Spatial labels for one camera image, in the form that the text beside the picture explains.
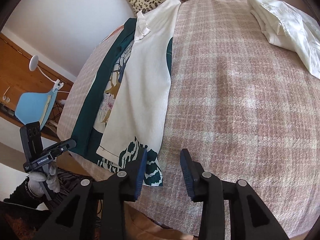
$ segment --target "handheld device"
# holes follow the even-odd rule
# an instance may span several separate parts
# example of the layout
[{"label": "handheld device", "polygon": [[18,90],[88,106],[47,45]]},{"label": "handheld device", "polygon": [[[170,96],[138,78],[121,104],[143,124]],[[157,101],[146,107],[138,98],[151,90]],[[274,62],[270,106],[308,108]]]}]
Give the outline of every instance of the handheld device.
[{"label": "handheld device", "polygon": [[[231,240],[289,240],[285,231],[253,188],[243,179],[220,180],[180,152],[180,166],[188,196],[203,202],[199,240],[224,240],[224,200],[229,201]],[[320,217],[304,240],[320,239]]]},{"label": "handheld device", "polygon": [[100,240],[125,240],[124,201],[135,202],[141,193],[147,150],[109,179],[84,179],[45,221],[33,240],[93,240],[98,201],[103,200]]},{"label": "handheld device", "polygon": [[[48,175],[48,164],[63,152],[76,146],[76,142],[74,140],[68,139],[43,149],[40,122],[28,123],[22,126],[20,128],[20,137],[24,155],[26,157],[26,162],[23,165],[25,172],[39,171]],[[47,199],[52,200],[56,193],[48,188],[45,181],[40,182],[40,185]]]}]

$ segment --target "shirt sleeve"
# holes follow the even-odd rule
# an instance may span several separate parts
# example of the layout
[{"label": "shirt sleeve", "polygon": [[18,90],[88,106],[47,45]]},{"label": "shirt sleeve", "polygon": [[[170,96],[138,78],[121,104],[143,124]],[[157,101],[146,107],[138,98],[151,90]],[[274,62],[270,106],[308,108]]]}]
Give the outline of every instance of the shirt sleeve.
[{"label": "shirt sleeve", "polygon": [[37,208],[37,206],[43,202],[43,199],[42,197],[33,195],[29,189],[28,182],[29,177],[27,177],[24,182],[21,183],[21,185],[17,186],[10,197],[4,199],[4,202],[18,204],[30,208]]}]

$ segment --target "cable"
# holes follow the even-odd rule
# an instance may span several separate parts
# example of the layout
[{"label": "cable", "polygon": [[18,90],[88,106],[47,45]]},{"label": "cable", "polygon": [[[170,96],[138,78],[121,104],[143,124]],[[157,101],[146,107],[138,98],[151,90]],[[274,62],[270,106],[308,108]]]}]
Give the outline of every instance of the cable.
[{"label": "cable", "polygon": [[49,80],[51,80],[53,83],[55,83],[55,81],[53,81],[50,77],[48,77],[46,74],[44,74],[41,70],[41,68],[39,68],[39,66],[37,66],[37,68],[40,70],[40,72],[46,77],[48,78]]}]

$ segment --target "bedspread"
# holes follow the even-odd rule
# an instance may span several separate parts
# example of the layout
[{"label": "bedspread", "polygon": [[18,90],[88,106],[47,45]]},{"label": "bedspread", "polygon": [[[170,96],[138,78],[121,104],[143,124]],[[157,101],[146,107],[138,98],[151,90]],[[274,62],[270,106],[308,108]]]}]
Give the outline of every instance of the bedspread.
[{"label": "bedspread", "polygon": [[202,206],[188,198],[179,163],[188,148],[220,179],[247,180],[289,236],[309,230],[320,212],[320,80],[268,43],[246,0],[183,3],[172,57],[163,187],[143,187],[134,207],[198,234]]}]

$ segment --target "gray glove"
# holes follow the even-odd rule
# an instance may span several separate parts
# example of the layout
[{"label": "gray glove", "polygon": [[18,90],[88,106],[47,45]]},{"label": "gray glove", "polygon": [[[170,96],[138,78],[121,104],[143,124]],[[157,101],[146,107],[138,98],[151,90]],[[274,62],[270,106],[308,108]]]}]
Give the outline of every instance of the gray glove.
[{"label": "gray glove", "polygon": [[39,171],[29,172],[28,186],[31,193],[37,197],[42,197],[44,195],[44,191],[39,183],[40,181],[45,181],[48,184],[48,188],[53,190],[55,193],[60,192],[60,183],[57,176],[57,164],[55,162],[49,163],[48,176]]}]

